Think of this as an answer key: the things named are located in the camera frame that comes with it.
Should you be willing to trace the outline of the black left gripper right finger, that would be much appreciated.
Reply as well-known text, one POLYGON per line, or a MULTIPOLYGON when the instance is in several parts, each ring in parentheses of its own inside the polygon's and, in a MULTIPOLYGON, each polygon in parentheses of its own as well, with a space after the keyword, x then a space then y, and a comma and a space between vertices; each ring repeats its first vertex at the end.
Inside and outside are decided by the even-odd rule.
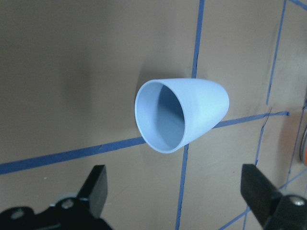
POLYGON ((240 192, 264 230, 307 228, 307 200, 275 187, 255 165, 242 165, 240 192))

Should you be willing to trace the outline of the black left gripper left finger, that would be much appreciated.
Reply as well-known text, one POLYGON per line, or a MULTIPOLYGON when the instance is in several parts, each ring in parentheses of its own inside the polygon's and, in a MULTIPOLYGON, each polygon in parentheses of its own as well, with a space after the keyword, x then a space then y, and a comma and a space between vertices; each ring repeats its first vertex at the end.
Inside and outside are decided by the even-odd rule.
POLYGON ((100 218, 107 198, 106 166, 96 165, 76 196, 61 199, 45 211, 12 207, 0 213, 2 230, 110 230, 100 218))

